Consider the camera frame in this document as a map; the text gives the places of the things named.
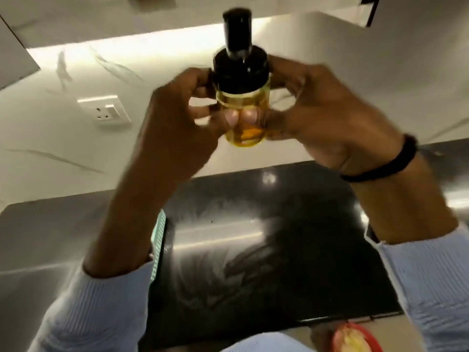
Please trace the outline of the person's right forearm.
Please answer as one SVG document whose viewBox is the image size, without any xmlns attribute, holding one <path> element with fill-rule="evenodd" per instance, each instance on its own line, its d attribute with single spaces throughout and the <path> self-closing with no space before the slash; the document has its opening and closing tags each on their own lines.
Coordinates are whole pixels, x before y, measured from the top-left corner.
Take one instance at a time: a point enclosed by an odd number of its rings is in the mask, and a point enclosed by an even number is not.
<svg viewBox="0 0 469 352">
<path fill-rule="evenodd" d="M 392 176 L 350 183 L 369 219 L 398 301 L 426 352 L 469 352 L 469 228 L 425 159 Z"/>
</svg>

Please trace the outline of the person's left forearm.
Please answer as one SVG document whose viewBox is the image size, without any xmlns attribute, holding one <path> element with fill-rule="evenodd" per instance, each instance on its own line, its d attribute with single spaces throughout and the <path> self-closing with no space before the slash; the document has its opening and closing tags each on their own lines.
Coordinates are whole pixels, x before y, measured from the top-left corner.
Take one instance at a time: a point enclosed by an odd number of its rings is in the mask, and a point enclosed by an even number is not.
<svg viewBox="0 0 469 352">
<path fill-rule="evenodd" d="M 128 168 L 96 241 L 27 352 L 138 352 L 154 266 L 152 232 L 177 186 L 197 171 Z"/>
</svg>

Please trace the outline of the person's left hand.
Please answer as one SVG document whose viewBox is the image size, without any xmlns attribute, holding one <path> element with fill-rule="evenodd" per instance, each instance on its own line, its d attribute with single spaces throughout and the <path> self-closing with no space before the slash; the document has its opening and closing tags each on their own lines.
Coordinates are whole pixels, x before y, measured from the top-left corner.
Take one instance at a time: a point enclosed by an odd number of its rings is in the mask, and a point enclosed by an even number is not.
<svg viewBox="0 0 469 352">
<path fill-rule="evenodd" d="M 209 68 L 188 68 L 152 93 L 129 169 L 136 183 L 161 182 L 171 187 L 184 183 L 216 150 L 225 134 L 214 134 L 196 124 L 189 105 L 192 97 L 213 97 Z"/>
</svg>

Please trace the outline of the yellow oil bottle black cap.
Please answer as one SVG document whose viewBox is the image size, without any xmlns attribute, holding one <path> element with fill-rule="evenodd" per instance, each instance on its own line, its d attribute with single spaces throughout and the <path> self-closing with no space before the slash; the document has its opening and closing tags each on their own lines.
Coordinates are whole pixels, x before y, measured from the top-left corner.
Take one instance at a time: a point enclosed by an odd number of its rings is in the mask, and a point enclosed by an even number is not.
<svg viewBox="0 0 469 352">
<path fill-rule="evenodd" d="M 225 137 L 237 147 L 252 147 L 266 135 L 263 128 L 244 122 L 242 113 L 269 107 L 271 72 L 267 52 L 252 43 L 252 12 L 232 8 L 223 13 L 225 47 L 213 58 L 213 84 L 221 110 L 238 112 L 236 126 Z"/>
</svg>

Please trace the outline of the light blue shirt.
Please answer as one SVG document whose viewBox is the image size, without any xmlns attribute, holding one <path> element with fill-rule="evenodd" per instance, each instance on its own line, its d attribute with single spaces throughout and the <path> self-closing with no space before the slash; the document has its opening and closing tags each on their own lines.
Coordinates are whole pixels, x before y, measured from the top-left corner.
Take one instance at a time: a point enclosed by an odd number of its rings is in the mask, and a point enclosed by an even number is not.
<svg viewBox="0 0 469 352">
<path fill-rule="evenodd" d="M 317 352 L 296 339 L 282 332 L 260 333 L 231 346 L 220 352 Z"/>
</svg>

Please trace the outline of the pale food in bowl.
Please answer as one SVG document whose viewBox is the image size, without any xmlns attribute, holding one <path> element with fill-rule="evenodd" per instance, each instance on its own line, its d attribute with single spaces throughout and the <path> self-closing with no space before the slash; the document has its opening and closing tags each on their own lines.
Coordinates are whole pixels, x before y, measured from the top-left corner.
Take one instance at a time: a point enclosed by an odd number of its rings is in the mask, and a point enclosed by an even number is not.
<svg viewBox="0 0 469 352">
<path fill-rule="evenodd" d="M 334 352 L 372 352 L 365 335 L 353 327 L 343 327 L 335 334 Z"/>
</svg>

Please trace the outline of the person's right hand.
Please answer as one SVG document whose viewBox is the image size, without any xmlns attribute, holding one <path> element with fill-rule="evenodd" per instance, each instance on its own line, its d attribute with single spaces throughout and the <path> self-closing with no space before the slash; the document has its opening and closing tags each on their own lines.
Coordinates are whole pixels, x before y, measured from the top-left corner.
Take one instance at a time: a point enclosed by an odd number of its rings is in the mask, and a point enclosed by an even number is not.
<svg viewBox="0 0 469 352">
<path fill-rule="evenodd" d="M 272 87 L 296 99 L 290 130 L 313 159 L 353 176 L 380 167 L 401 151 L 404 135 L 374 106 L 355 95 L 325 65 L 268 56 Z"/>
</svg>

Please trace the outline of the teal dotted strip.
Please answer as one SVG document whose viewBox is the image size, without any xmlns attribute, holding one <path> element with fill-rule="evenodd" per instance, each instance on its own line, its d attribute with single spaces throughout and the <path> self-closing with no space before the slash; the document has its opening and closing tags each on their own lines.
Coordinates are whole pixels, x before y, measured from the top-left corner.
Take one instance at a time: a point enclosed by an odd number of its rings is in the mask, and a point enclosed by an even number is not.
<svg viewBox="0 0 469 352">
<path fill-rule="evenodd" d="M 159 260 L 161 255 L 161 250 L 164 249 L 164 236 L 165 236 L 165 227 L 166 227 L 167 216 L 163 209 L 160 210 L 156 224 L 153 228 L 151 235 L 151 243 L 153 247 L 153 256 L 154 256 L 154 265 L 151 273 L 150 281 L 154 282 L 157 276 Z"/>
</svg>

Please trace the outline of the black glass cooktop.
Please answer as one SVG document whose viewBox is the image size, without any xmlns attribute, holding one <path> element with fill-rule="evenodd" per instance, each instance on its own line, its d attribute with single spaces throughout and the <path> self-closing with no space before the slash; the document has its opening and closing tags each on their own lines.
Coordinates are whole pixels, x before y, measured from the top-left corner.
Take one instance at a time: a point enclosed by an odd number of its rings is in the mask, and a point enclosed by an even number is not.
<svg viewBox="0 0 469 352">
<path fill-rule="evenodd" d="M 402 313 L 350 186 L 313 161 L 197 177 L 163 210 L 139 352 Z"/>
</svg>

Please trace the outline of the red bowl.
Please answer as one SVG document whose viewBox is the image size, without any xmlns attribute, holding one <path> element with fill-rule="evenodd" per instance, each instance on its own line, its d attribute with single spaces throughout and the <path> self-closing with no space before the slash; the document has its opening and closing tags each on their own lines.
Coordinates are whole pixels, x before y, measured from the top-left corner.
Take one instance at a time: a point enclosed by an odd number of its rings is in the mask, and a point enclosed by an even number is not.
<svg viewBox="0 0 469 352">
<path fill-rule="evenodd" d="M 371 332 L 369 332 L 367 329 L 365 329 L 361 325 L 351 323 L 351 322 L 344 323 L 343 325 L 339 326 L 337 328 L 337 330 L 334 332 L 333 337 L 332 337 L 332 341 L 331 341 L 331 352 L 334 352 L 334 348 L 333 348 L 334 346 L 333 345 L 334 345 L 334 340 L 335 340 L 335 334 L 339 329 L 341 329 L 343 327 L 353 327 L 353 328 L 356 328 L 357 330 L 361 331 L 365 335 L 365 337 L 366 337 L 366 339 L 367 339 L 367 341 L 368 341 L 368 343 L 369 343 L 369 345 L 372 349 L 372 352 L 383 352 L 383 349 L 382 349 L 381 345 L 379 344 L 378 340 L 372 335 Z"/>
</svg>

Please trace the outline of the black wristband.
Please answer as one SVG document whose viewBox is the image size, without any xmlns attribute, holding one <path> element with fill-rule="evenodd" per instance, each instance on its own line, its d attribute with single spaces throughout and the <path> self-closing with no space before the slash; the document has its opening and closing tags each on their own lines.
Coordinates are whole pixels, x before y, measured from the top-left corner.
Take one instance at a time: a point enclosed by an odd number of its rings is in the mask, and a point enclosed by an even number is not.
<svg viewBox="0 0 469 352">
<path fill-rule="evenodd" d="M 340 174 L 340 177 L 347 183 L 364 183 L 387 178 L 403 171 L 414 159 L 417 152 L 417 139 L 413 135 L 405 134 L 401 151 L 390 162 L 375 169 L 371 169 L 360 173 L 358 175 L 349 176 L 345 174 Z"/>
</svg>

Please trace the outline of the white wall socket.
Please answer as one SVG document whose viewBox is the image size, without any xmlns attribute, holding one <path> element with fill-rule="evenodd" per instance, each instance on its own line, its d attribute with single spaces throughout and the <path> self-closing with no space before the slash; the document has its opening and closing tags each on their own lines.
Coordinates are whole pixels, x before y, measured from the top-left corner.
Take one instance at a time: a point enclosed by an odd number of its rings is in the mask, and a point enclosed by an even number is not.
<svg viewBox="0 0 469 352">
<path fill-rule="evenodd" d="M 76 102 L 97 124 L 116 126 L 131 124 L 131 119 L 117 95 L 82 98 Z"/>
</svg>

